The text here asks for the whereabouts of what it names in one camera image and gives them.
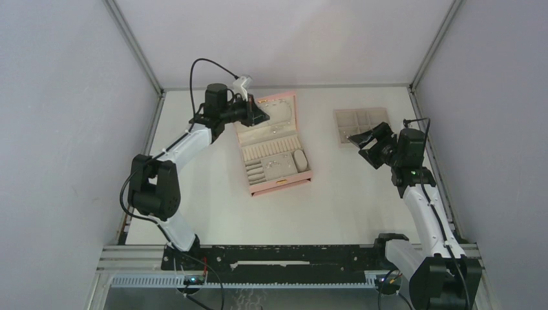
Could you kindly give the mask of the pink jewelry box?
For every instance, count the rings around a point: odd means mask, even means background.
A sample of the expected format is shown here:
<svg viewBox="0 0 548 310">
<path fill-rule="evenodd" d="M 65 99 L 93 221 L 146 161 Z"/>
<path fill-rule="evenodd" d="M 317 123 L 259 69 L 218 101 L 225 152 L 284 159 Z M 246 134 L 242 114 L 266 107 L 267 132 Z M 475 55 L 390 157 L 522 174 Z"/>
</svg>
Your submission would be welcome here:
<svg viewBox="0 0 548 310">
<path fill-rule="evenodd" d="M 309 161 L 307 170 L 298 172 L 293 159 L 297 149 L 307 158 L 298 130 L 296 92 L 259 98 L 256 104 L 269 114 L 269 121 L 253 127 L 235 124 L 250 195 L 309 183 L 313 177 Z"/>
</svg>

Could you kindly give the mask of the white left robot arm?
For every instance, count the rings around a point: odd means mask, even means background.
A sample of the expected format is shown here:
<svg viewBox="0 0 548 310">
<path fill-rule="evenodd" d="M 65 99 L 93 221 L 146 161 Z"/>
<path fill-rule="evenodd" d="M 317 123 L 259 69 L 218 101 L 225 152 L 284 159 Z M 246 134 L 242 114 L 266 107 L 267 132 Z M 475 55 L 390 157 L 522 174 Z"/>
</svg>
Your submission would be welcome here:
<svg viewBox="0 0 548 310">
<path fill-rule="evenodd" d="M 213 83 L 205 90 L 204 102 L 193 112 L 187 128 L 155 156 L 136 155 L 121 193 L 123 209 L 133 207 L 137 218 L 155 224 L 168 244 L 177 249 L 177 261 L 186 269 L 198 267 L 202 252 L 194 247 L 197 235 L 178 212 L 181 203 L 180 171 L 199 152 L 223 133 L 227 124 L 254 127 L 270 119 L 248 91 L 249 78 L 238 78 L 231 88 Z"/>
</svg>

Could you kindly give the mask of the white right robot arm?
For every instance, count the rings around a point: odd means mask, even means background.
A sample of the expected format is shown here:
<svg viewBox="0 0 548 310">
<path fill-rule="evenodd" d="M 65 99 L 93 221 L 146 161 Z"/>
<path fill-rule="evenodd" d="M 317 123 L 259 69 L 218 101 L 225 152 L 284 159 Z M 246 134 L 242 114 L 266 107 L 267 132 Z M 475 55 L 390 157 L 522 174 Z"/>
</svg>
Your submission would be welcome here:
<svg viewBox="0 0 548 310">
<path fill-rule="evenodd" d="M 410 211 L 421 250 L 404 237 L 381 234 L 374 262 L 407 281 L 412 309 L 472 309 L 483 269 L 469 258 L 447 220 L 432 172 L 424 165 L 429 127 L 410 127 L 403 120 L 398 134 L 386 122 L 348 137 L 373 168 L 389 166 L 392 184 Z"/>
</svg>

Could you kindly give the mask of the beige divided tray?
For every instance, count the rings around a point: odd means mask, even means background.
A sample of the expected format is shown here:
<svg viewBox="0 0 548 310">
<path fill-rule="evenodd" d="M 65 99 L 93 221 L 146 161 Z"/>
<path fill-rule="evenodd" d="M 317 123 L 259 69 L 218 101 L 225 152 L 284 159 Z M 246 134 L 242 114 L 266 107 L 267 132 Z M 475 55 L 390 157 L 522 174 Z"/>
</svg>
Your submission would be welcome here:
<svg viewBox="0 0 548 310">
<path fill-rule="evenodd" d="M 333 111 L 340 147 L 351 147 L 348 137 L 373 129 L 380 123 L 390 123 L 385 108 L 354 108 Z"/>
</svg>

